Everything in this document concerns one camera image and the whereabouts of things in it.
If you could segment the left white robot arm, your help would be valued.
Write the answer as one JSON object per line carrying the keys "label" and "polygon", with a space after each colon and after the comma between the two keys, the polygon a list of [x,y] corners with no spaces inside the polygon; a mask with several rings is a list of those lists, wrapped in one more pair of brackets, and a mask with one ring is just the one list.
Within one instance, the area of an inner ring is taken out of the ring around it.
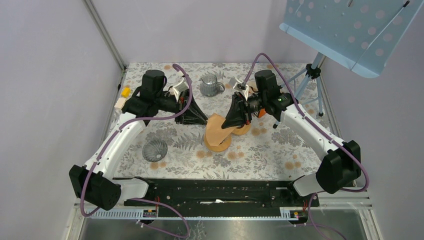
{"label": "left white robot arm", "polygon": [[113,130],[93,156],[82,166],[73,165],[70,181],[83,216],[86,202],[109,211],[118,203],[136,198],[148,206],[155,200],[155,192],[137,177],[114,180],[118,163],[131,142],[147,128],[151,121],[174,120],[180,125],[205,126],[208,118],[195,102],[192,80],[179,66],[174,67],[180,81],[164,90],[168,79],[161,70],[147,70],[131,97],[118,104],[119,117]]}

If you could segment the brown paper coffee filter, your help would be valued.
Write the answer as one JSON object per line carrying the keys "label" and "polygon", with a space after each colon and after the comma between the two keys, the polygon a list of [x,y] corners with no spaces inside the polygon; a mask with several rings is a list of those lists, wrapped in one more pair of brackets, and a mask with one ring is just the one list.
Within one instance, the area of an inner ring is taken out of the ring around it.
{"label": "brown paper coffee filter", "polygon": [[216,113],[208,118],[204,136],[209,145],[214,147],[220,145],[236,128],[235,126],[222,128],[225,120],[223,116]]}

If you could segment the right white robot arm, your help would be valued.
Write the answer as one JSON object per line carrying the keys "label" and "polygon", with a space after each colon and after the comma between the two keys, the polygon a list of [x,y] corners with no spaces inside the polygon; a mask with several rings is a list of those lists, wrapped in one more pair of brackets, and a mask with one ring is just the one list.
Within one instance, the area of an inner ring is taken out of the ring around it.
{"label": "right white robot arm", "polygon": [[250,124],[254,113],[264,110],[294,130],[313,149],[321,161],[320,166],[316,172],[301,176],[288,185],[286,198],[291,205],[301,205],[313,193],[334,194],[361,176],[358,165],[361,148],[355,141],[346,142],[320,125],[296,98],[288,92],[281,92],[271,70],[258,71],[254,78],[257,92],[249,97],[235,92],[221,127],[243,127]]}

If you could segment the orange coffee filter box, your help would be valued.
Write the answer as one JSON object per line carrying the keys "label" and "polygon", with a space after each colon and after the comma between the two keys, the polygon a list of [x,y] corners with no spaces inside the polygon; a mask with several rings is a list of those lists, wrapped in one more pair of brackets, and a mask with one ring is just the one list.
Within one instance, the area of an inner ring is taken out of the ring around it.
{"label": "orange coffee filter box", "polygon": [[258,118],[258,119],[260,119],[260,118],[262,118],[264,115],[266,115],[267,113],[266,113],[266,111],[265,111],[265,109],[261,109],[261,110],[259,110],[258,112],[256,112],[255,113],[255,116]]}

